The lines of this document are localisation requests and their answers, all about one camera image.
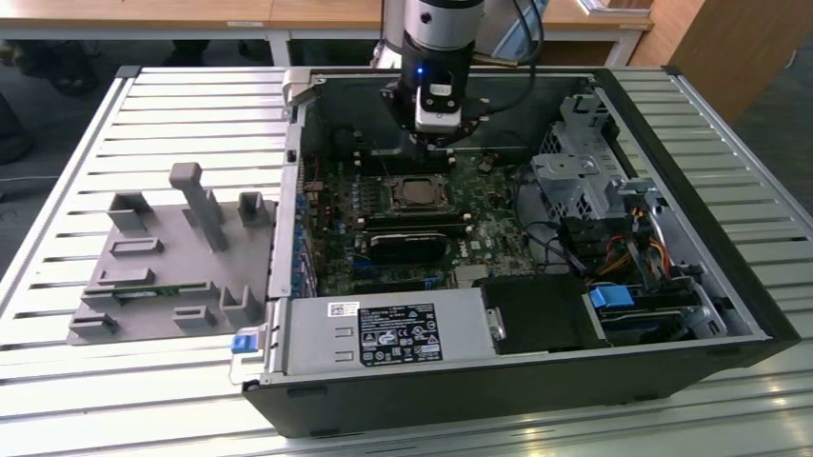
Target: blue latch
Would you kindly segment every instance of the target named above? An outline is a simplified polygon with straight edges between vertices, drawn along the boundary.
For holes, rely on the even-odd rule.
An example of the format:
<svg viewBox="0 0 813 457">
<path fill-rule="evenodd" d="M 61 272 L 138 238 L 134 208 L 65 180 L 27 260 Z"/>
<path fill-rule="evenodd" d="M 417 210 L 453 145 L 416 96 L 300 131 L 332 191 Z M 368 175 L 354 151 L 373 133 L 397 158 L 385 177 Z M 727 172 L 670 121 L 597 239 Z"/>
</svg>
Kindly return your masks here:
<svg viewBox="0 0 813 457">
<path fill-rule="evenodd" d="M 256 335 L 233 335 L 230 340 L 230 353 L 248 354 L 256 352 Z"/>
<path fill-rule="evenodd" d="M 631 307 L 635 305 L 625 286 L 599 286 L 589 291 L 593 308 Z"/>
</svg>

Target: table leg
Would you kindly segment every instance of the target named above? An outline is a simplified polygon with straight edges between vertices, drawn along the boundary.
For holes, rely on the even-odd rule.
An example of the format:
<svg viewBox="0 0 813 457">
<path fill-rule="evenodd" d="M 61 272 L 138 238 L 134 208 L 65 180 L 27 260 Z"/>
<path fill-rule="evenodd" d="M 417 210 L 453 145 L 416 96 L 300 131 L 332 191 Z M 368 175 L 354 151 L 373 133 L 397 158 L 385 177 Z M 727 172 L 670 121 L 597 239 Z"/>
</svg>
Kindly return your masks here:
<svg viewBox="0 0 813 457">
<path fill-rule="evenodd" d="M 270 57 L 274 59 L 274 67 L 290 67 L 290 53 L 288 51 L 288 30 L 270 30 L 266 35 L 270 46 Z"/>
<path fill-rule="evenodd" d="M 625 30 L 620 33 L 617 41 L 612 44 L 612 50 L 607 56 L 607 67 L 625 67 L 629 62 L 629 57 L 635 51 L 635 46 L 640 40 L 641 32 L 639 30 Z"/>
</svg>

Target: power supply label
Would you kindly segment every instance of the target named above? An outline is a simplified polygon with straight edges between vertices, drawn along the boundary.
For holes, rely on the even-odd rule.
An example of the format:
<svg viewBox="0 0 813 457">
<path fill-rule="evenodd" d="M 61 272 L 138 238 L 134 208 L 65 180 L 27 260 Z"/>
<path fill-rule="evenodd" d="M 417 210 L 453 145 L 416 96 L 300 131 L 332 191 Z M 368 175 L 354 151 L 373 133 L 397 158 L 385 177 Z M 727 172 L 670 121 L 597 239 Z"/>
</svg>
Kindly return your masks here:
<svg viewBox="0 0 813 457">
<path fill-rule="evenodd" d="M 357 342 L 365 367 L 443 360 L 433 304 L 358 308 Z"/>
</svg>

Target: green circuit board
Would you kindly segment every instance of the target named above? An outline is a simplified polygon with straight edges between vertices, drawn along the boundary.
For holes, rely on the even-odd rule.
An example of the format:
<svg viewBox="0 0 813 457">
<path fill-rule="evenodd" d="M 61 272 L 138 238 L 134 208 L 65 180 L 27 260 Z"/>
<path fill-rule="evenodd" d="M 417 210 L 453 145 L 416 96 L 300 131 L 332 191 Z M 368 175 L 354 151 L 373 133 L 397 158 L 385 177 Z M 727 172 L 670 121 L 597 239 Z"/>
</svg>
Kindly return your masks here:
<svg viewBox="0 0 813 457">
<path fill-rule="evenodd" d="M 360 176 L 337 164 L 322 170 L 321 185 L 310 186 L 309 226 L 314 239 L 320 296 L 459 287 L 455 268 L 483 266 L 484 275 L 528 274 L 535 271 L 531 252 L 523 243 L 511 209 L 511 177 L 507 169 L 477 169 L 483 154 L 456 154 L 456 166 L 445 175 L 448 209 L 471 215 L 469 231 L 448 238 L 441 260 L 427 265 L 373 266 L 362 253 L 364 231 L 356 219 L 391 210 L 395 176 Z"/>
</svg>

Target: aluminum table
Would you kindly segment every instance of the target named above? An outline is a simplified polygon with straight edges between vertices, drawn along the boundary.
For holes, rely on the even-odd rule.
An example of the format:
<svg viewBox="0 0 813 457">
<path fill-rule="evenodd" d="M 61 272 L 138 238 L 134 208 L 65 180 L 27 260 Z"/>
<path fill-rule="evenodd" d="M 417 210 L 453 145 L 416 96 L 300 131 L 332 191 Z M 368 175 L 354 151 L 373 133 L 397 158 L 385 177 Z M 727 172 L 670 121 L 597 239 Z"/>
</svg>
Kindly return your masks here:
<svg viewBox="0 0 813 457">
<path fill-rule="evenodd" d="M 113 82 L 0 283 L 0 455 L 783 455 L 813 446 L 810 216 L 683 78 L 660 70 L 615 75 L 804 339 L 759 365 L 627 406 L 288 440 L 229 382 L 229 336 L 66 346 L 113 192 L 180 203 L 166 175 L 182 160 L 200 163 L 218 201 L 246 189 L 274 199 L 281 75 L 141 69 Z"/>
</svg>

